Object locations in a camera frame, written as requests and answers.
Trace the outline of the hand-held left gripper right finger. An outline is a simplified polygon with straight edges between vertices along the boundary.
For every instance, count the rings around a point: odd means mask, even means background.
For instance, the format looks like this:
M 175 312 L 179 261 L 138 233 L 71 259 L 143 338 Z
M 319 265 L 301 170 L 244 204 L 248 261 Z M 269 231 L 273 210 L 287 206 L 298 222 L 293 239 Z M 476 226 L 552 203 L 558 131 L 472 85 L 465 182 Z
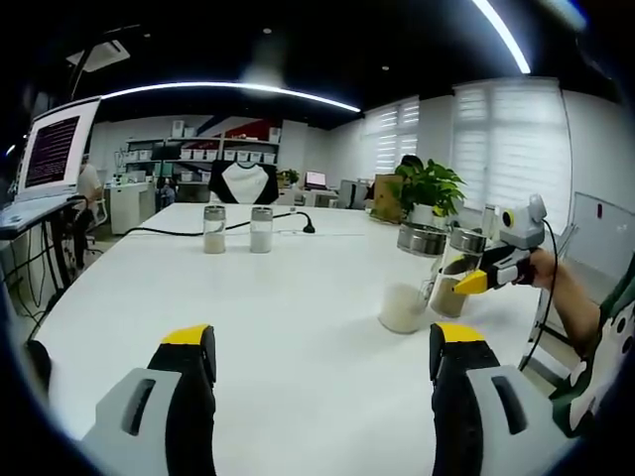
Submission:
M 431 325 L 435 475 L 546 475 L 569 450 L 552 403 L 471 327 Z

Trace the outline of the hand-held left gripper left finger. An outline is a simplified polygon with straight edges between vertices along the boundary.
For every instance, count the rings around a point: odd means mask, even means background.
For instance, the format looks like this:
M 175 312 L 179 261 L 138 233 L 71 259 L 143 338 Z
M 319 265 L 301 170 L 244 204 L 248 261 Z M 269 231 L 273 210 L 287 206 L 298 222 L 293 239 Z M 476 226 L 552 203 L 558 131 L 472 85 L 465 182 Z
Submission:
M 97 403 L 82 448 L 107 475 L 213 475 L 215 383 L 213 327 L 176 330 Z

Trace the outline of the person's right hand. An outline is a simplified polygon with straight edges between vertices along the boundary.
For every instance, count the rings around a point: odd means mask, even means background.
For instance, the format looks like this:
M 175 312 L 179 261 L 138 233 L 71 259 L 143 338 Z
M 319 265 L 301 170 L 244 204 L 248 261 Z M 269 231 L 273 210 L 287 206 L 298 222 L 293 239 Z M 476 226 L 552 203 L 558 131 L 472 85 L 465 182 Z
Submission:
M 525 273 L 520 273 L 515 285 L 531 285 L 547 290 L 558 275 L 558 256 L 542 248 L 535 249 L 526 260 Z

